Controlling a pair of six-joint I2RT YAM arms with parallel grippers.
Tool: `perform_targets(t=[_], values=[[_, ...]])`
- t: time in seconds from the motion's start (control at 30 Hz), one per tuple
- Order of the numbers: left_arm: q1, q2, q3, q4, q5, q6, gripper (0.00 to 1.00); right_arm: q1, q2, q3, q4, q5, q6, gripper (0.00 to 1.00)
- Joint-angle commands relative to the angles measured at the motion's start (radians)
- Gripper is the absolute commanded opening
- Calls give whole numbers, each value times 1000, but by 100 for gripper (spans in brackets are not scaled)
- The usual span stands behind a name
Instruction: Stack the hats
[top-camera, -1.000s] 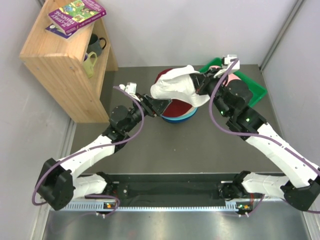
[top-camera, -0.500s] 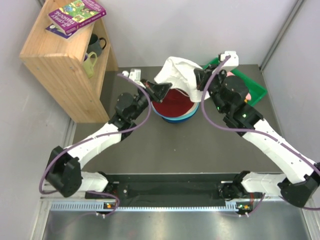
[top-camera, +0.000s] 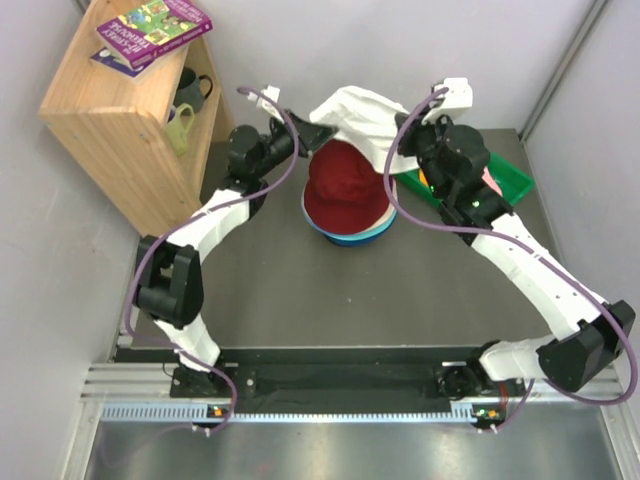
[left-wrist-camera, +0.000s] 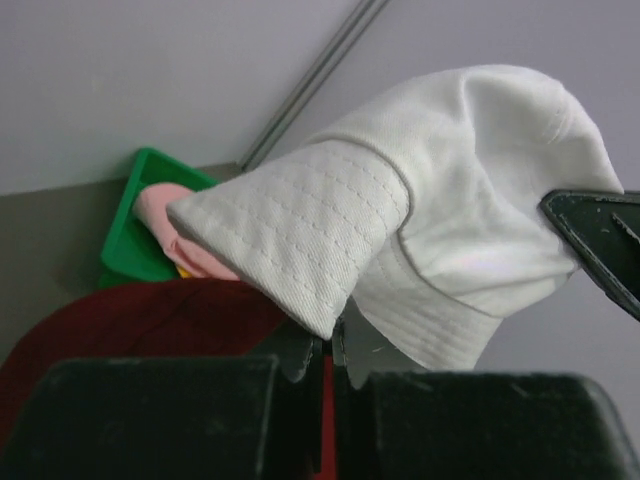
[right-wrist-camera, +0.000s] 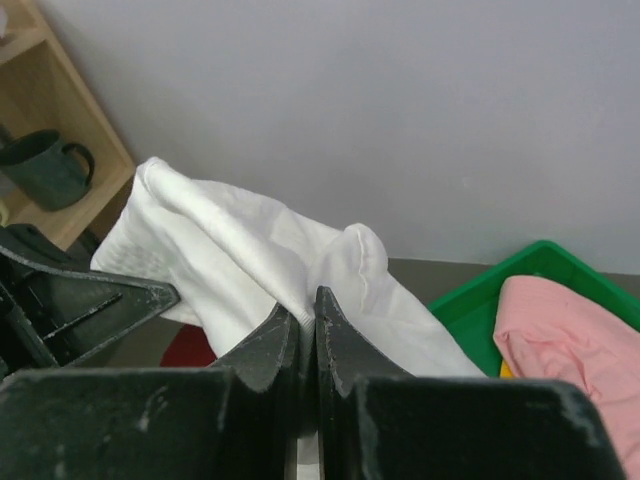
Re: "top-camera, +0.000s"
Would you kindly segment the white hat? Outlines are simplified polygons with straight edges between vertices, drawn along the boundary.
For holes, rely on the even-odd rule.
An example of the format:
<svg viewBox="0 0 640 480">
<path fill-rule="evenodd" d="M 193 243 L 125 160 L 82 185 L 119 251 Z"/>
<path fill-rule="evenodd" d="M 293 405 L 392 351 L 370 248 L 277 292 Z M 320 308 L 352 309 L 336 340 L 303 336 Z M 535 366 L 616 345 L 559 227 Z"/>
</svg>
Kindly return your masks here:
<svg viewBox="0 0 640 480">
<path fill-rule="evenodd" d="M 338 128 L 335 139 L 355 147 L 383 174 L 389 149 L 397 135 L 395 116 L 408 114 L 399 103 L 378 93 L 350 85 L 337 89 L 309 114 L 316 124 Z"/>
</svg>

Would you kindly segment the dark red hat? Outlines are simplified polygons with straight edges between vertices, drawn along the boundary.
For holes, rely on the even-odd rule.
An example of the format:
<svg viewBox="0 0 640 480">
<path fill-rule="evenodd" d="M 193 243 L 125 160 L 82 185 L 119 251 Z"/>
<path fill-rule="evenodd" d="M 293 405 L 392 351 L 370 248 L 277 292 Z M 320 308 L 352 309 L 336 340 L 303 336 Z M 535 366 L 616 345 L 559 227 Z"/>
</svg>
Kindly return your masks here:
<svg viewBox="0 0 640 480">
<path fill-rule="evenodd" d="M 369 229 L 388 210 L 384 178 L 354 146 L 331 140 L 310 161 L 304 208 L 322 230 L 352 235 Z"/>
</svg>

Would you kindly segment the cyan bucket hat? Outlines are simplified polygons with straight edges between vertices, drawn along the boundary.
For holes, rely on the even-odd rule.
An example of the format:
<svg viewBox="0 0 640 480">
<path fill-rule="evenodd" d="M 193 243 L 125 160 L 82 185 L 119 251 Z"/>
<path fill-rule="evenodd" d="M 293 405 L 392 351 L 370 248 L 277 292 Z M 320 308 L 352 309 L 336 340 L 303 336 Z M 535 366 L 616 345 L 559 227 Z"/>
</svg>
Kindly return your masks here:
<svg viewBox="0 0 640 480">
<path fill-rule="evenodd" d="M 371 243 L 378 237 L 386 233 L 393 225 L 396 219 L 397 212 L 393 208 L 391 208 L 369 228 L 353 234 L 337 234 L 326 231 L 313 222 L 306 210 L 303 210 L 303 214 L 305 220 L 309 223 L 309 225 L 316 231 L 324 235 L 331 243 L 338 246 L 350 247 Z"/>
</svg>

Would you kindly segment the medium blue bucket hat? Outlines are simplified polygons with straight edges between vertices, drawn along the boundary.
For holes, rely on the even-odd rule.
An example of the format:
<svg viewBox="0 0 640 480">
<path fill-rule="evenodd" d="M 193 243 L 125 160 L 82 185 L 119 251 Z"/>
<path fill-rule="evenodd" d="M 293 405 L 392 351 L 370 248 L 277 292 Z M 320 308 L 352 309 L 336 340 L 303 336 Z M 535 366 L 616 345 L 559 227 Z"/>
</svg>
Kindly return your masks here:
<svg viewBox="0 0 640 480">
<path fill-rule="evenodd" d="M 305 219 L 307 220 L 307 222 L 317 231 L 319 231 L 321 234 L 331 234 L 331 235 L 373 235 L 373 234 L 381 234 L 383 232 L 385 232 L 386 230 L 388 230 L 391 225 L 393 224 L 395 218 L 396 218 L 396 214 L 397 211 L 393 208 L 393 207 L 389 207 L 387 209 L 387 211 L 385 212 L 384 215 L 382 215 L 374 224 L 372 224 L 369 228 L 361 231 L 361 232 L 357 232 L 357 233 L 353 233 L 353 234 L 337 234 L 337 233 L 332 233 L 329 231 L 326 231 L 324 229 L 322 229 L 321 227 L 319 227 L 318 225 L 316 225 L 313 220 L 311 219 L 311 217 L 309 216 L 309 214 L 307 213 L 305 208 L 302 208 L 303 214 Z"/>
</svg>

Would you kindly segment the beige bucket hat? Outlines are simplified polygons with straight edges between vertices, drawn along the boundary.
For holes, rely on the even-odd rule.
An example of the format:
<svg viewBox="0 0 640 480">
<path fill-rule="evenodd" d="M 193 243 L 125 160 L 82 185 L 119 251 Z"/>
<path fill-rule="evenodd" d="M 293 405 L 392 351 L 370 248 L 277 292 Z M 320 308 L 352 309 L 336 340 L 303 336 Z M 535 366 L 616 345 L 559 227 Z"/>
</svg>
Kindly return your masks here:
<svg viewBox="0 0 640 480">
<path fill-rule="evenodd" d="M 383 182 L 354 198 L 344 195 L 325 198 L 308 182 L 301 205 L 306 218 L 322 233 L 339 237 L 373 234 L 392 220 L 396 213 L 386 195 Z"/>
</svg>

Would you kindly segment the dark blue bucket hat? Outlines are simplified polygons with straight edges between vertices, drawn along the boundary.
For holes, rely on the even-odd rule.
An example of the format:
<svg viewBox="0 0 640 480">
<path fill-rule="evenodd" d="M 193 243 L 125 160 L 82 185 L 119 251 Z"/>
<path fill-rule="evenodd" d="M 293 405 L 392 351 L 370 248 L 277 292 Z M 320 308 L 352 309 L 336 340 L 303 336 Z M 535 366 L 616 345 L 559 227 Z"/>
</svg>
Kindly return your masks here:
<svg viewBox="0 0 640 480">
<path fill-rule="evenodd" d="M 373 235 L 331 235 L 326 233 L 324 237 L 332 244 L 340 247 L 357 247 L 369 244 L 379 238 L 381 234 Z"/>
</svg>

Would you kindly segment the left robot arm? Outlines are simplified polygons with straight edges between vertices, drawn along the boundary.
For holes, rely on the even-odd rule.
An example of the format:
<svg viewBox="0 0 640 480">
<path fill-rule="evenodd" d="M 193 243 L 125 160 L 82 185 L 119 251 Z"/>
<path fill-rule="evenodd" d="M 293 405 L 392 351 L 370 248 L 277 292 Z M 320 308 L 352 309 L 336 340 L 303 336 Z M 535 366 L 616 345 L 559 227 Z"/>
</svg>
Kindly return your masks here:
<svg viewBox="0 0 640 480">
<path fill-rule="evenodd" d="M 226 176 L 214 194 L 181 228 L 167 238 L 148 235 L 138 247 L 133 304 L 165 333 L 179 363 L 194 371 L 192 384 L 205 396 L 226 387 L 227 374 L 216 366 L 221 349 L 202 319 L 204 286 L 201 264 L 235 228 L 261 209 L 269 188 L 266 174 L 290 157 L 308 158 L 333 139 L 338 128 L 305 121 L 269 120 L 269 132 L 250 125 L 229 137 Z"/>
</svg>

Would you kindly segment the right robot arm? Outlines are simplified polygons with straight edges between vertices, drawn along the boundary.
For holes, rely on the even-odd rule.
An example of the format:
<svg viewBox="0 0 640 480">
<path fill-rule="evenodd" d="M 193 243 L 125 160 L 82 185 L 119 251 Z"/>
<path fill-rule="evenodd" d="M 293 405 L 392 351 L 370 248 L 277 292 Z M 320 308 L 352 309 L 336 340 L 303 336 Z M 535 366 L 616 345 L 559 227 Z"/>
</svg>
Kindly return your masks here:
<svg viewBox="0 0 640 480">
<path fill-rule="evenodd" d="M 638 364 L 628 335 L 635 312 L 611 303 L 571 275 L 527 230 L 509 202 L 484 180 L 490 152 L 481 134 L 442 116 L 424 123 L 413 114 L 394 118 L 390 152 L 414 158 L 438 200 L 436 229 L 454 233 L 495 266 L 533 305 L 550 334 L 518 342 L 492 341 L 474 352 L 461 373 L 469 388 L 487 396 L 504 380 L 543 380 L 577 397 L 625 353 L 634 392 Z"/>
</svg>

